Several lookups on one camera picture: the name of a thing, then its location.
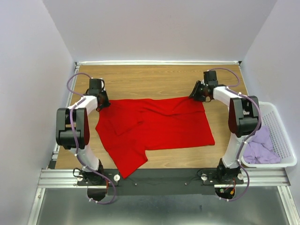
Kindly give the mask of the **red t-shirt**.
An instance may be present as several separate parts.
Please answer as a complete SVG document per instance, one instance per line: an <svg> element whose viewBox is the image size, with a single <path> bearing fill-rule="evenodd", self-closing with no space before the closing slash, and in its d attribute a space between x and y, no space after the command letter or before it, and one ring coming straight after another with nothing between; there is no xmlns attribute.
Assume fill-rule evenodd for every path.
<svg viewBox="0 0 300 225"><path fill-rule="evenodd" d="M111 100L95 130L124 179L148 161L147 150L215 144L203 104L189 97Z"/></svg>

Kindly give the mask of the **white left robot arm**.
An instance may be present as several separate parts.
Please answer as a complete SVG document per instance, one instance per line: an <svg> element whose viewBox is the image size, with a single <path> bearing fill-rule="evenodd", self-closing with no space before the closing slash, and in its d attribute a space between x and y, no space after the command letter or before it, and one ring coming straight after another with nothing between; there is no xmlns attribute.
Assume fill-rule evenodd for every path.
<svg viewBox="0 0 300 225"><path fill-rule="evenodd" d="M56 143L73 153L82 166L83 176L93 185L110 180L105 176L100 159L91 150L88 115L109 106L106 90L88 89L79 101L56 112Z"/></svg>

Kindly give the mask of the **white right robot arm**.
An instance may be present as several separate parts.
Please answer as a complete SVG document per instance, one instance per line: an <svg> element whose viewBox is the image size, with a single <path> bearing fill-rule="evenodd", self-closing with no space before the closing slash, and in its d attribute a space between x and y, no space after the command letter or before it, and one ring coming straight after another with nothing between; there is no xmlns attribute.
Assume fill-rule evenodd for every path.
<svg viewBox="0 0 300 225"><path fill-rule="evenodd" d="M228 86L219 85L217 81L197 81L189 97L200 102L204 102L206 98L218 100L228 107L231 136L212 178L222 184L237 179L242 169L242 151L248 139L261 127L258 98L237 93Z"/></svg>

